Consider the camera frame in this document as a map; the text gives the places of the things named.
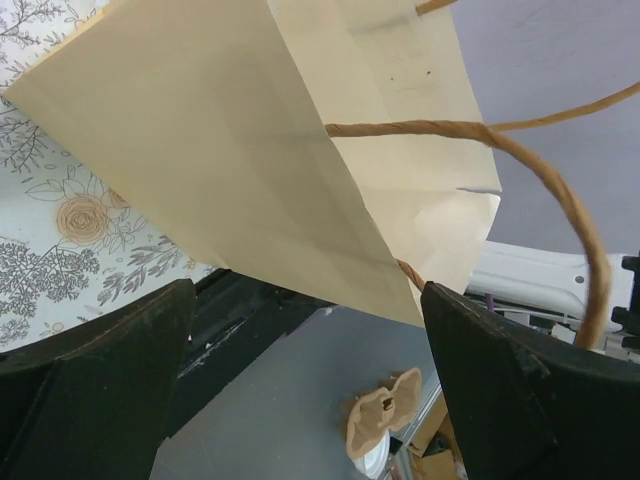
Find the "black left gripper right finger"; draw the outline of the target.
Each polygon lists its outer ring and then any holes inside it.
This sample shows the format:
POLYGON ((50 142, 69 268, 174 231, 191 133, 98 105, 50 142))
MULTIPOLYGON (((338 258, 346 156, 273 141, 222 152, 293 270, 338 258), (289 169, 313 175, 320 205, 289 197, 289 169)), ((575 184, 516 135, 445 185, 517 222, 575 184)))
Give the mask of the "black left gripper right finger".
POLYGON ((639 367, 491 313, 437 283, 421 294, 471 479, 636 479, 639 367))

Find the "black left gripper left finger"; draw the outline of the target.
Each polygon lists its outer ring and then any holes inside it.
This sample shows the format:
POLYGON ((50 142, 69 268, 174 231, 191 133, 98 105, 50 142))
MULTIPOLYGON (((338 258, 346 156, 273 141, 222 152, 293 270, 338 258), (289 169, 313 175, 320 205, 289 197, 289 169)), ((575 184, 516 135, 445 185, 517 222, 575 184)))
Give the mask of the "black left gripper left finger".
POLYGON ((174 281, 2 354, 2 478, 148 478, 195 303, 194 284, 174 281))

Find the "cream paper bag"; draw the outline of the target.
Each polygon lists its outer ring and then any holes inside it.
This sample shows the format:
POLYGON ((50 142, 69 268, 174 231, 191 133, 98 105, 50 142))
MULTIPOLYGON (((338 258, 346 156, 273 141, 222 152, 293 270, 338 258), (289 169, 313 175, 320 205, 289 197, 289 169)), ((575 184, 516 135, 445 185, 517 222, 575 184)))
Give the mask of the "cream paper bag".
POLYGON ((5 1, 1 105, 195 262, 401 323, 486 242, 616 272, 560 172, 486 125, 445 1, 5 1))

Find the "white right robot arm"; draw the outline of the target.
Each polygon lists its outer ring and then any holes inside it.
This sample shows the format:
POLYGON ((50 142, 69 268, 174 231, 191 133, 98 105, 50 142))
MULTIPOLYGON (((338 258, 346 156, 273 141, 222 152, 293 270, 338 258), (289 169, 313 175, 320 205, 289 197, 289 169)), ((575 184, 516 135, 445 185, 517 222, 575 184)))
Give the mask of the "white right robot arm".
POLYGON ((488 241, 466 293, 581 325, 588 293, 586 257, 488 241))

